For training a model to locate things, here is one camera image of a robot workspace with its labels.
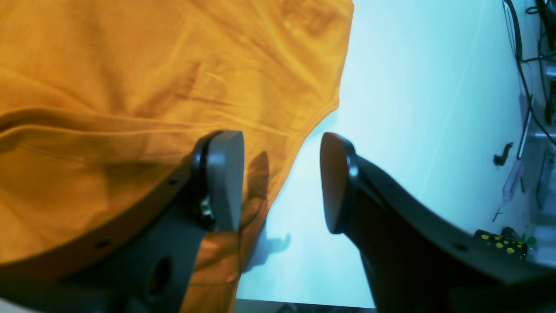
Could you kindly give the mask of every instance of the orange shirt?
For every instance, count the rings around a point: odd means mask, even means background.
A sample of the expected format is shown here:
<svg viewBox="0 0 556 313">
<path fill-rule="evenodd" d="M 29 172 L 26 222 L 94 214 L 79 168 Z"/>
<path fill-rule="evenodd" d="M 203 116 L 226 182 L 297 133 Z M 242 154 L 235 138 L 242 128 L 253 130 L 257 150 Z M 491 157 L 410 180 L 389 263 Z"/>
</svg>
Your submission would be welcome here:
<svg viewBox="0 0 556 313">
<path fill-rule="evenodd" d="M 233 310 L 305 137 L 337 108 L 351 0 L 0 2 L 0 264 L 68 242 L 243 131 L 239 233 L 210 233 L 183 312 Z"/>
</svg>

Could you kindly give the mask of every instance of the wire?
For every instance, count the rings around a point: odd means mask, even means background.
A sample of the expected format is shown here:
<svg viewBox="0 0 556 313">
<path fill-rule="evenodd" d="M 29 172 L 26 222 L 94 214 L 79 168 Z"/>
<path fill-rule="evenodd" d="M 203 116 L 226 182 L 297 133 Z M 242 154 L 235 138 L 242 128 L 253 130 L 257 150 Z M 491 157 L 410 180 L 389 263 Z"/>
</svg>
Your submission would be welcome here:
<svg viewBox="0 0 556 313">
<path fill-rule="evenodd" d="M 545 3 L 544 8 L 542 8 L 542 9 L 546 9 L 548 7 L 548 5 L 550 4 L 550 2 L 551 2 L 551 0 L 548 0 Z M 535 15 L 535 14 L 540 13 L 540 10 L 541 10 L 541 8 L 539 8 L 539 7 L 529 7 L 525 10 L 525 13 L 527 13 L 529 15 Z"/>
<path fill-rule="evenodd" d="M 518 65 L 519 76 L 521 77 L 521 80 L 523 82 L 523 86 L 525 88 L 525 95 L 527 96 L 527 103 L 529 105 L 529 112 L 531 113 L 531 116 L 533 117 L 533 120 L 535 121 L 535 123 L 539 126 L 539 128 L 547 136 L 547 138 L 550 140 L 550 142 L 552 142 L 552 144 L 554 146 L 556 146 L 556 141 L 554 140 L 554 138 L 552 138 L 552 136 L 550 136 L 550 134 L 547 132 L 546 128 L 544 128 L 544 126 L 540 123 L 539 119 L 537 118 L 537 115 L 535 114 L 535 111 L 533 110 L 532 98 L 531 98 L 531 95 L 529 93 L 529 88 L 527 87 L 527 82 L 525 80 L 525 75 L 523 75 L 523 69 L 522 69 L 523 45 L 522 45 L 522 41 L 521 41 L 521 31 L 519 29 L 518 15 L 515 12 L 515 8 L 514 8 L 514 5 L 512 4 L 512 0 L 504 0 L 504 1 L 508 5 L 508 8 L 510 9 L 510 13 L 512 14 L 512 20 L 513 20 L 513 25 L 514 25 L 514 34 L 515 34 L 515 61 Z M 527 134 L 525 134 L 526 129 L 527 129 L 527 126 L 524 125 L 522 137 L 527 136 Z"/>
</svg>

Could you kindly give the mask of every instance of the black object with yellow dots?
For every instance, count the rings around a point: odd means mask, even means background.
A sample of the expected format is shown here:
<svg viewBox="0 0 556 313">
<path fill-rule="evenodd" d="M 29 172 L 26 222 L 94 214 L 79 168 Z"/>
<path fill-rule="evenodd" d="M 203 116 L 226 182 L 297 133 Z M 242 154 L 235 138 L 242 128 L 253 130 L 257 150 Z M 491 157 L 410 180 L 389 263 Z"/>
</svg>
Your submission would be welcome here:
<svg viewBox="0 0 556 313">
<path fill-rule="evenodd" d="M 523 241 L 506 238 L 499 234 L 478 230 L 473 235 L 473 238 L 483 242 L 488 247 L 493 249 L 500 249 L 505 252 L 509 257 L 514 257 L 519 260 L 527 258 L 527 244 Z"/>
</svg>

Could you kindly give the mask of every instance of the circular hole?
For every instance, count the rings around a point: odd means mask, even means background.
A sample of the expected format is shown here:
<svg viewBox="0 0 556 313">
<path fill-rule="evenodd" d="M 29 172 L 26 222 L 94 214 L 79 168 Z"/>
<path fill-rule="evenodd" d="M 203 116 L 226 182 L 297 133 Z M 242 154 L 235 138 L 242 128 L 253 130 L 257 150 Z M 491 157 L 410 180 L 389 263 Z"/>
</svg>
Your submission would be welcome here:
<svg viewBox="0 0 556 313">
<path fill-rule="evenodd" d="M 454 247 L 460 251 L 467 251 L 469 248 L 461 243 L 455 243 Z"/>
<path fill-rule="evenodd" d="M 151 275 L 151 281 L 148 284 L 148 293 L 157 295 L 166 288 L 172 275 L 172 264 L 169 258 L 161 259 Z"/>
<path fill-rule="evenodd" d="M 103 239 L 103 240 L 95 243 L 95 248 L 101 249 L 101 248 L 104 248 L 104 247 L 108 246 L 109 244 L 110 244 L 110 240 Z"/>
</svg>

